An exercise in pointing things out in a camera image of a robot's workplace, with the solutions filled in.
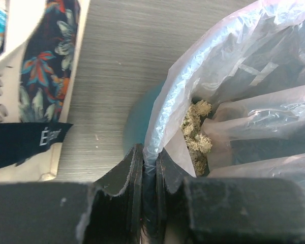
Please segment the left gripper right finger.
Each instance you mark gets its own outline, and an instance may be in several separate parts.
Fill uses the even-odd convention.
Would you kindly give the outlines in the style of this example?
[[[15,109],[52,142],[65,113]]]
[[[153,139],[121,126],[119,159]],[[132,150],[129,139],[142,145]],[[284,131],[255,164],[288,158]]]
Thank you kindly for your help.
[[[278,178],[190,176],[156,161],[158,243],[305,243],[305,192]]]

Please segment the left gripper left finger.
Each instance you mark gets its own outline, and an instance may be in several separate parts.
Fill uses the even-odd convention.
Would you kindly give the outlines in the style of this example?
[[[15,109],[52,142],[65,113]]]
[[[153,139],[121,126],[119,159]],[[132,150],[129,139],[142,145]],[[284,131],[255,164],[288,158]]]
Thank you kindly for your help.
[[[142,150],[93,183],[0,184],[0,243],[140,243]]]

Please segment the teal trash bin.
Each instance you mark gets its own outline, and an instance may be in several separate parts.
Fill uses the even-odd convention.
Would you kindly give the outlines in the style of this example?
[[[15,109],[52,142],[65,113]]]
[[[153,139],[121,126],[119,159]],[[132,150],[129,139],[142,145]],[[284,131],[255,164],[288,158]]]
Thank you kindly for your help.
[[[123,130],[123,153],[126,155],[134,144],[144,144],[151,111],[165,82],[149,89],[131,108]]]

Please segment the translucent plastic bin liner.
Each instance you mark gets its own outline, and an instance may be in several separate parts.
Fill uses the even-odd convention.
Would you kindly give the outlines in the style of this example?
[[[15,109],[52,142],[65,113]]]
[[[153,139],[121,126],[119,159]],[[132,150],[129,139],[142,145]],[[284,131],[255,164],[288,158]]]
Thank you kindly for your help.
[[[305,85],[305,1],[256,1],[209,29],[170,68],[144,141],[145,176],[194,97],[221,103]]]

